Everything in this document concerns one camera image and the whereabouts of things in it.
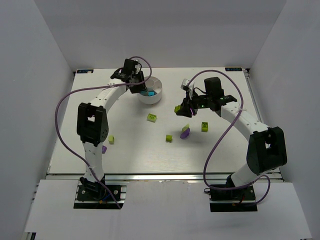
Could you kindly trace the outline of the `teal lego brick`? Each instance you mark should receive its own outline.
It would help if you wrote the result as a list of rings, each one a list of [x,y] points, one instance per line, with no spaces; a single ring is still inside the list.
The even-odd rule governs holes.
[[[155,91],[149,91],[148,92],[148,96],[151,97],[151,96],[154,96],[156,95],[156,92]]]
[[[140,94],[141,94],[142,96],[147,96],[147,97],[149,96],[148,92],[141,92]]]

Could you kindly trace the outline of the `small lime lego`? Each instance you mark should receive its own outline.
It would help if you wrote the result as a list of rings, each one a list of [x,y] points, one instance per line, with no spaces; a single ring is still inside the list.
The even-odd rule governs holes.
[[[108,137],[108,142],[113,145],[114,142],[115,142],[115,137],[114,137],[113,135],[110,135],[110,136]]]

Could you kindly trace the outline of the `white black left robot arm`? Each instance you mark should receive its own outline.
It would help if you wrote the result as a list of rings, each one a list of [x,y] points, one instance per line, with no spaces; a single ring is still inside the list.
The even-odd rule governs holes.
[[[106,190],[100,183],[105,182],[102,166],[103,144],[109,134],[107,113],[127,90],[137,94],[145,91],[146,85],[139,61],[127,58],[122,68],[117,69],[110,77],[109,85],[93,100],[81,103],[77,111],[76,133],[80,136],[84,148],[84,159],[88,163],[80,182],[85,191],[94,198],[101,199]]]

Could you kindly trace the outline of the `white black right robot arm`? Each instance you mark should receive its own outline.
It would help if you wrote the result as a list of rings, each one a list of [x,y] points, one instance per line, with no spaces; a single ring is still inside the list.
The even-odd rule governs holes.
[[[247,140],[246,163],[228,176],[224,190],[245,188],[268,171],[287,164],[285,134],[280,127],[269,127],[249,114],[234,96],[224,93],[218,77],[205,79],[204,85],[204,94],[198,95],[194,84],[184,79],[181,88],[186,95],[174,112],[191,118],[200,109],[210,109]]]

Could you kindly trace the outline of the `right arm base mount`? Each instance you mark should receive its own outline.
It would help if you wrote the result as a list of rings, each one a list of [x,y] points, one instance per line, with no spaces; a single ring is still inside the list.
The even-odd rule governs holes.
[[[212,213],[257,212],[256,195],[252,186],[236,190],[215,190],[205,188],[209,195]]]

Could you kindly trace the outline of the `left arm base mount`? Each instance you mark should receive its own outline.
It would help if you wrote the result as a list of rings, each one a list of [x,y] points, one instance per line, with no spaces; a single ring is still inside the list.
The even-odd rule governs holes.
[[[92,190],[86,189],[79,183],[76,190],[73,208],[82,210],[120,210],[126,199],[127,186],[111,184],[107,185],[107,187],[120,207],[117,206],[110,193],[104,188],[102,189],[102,192],[96,193]]]

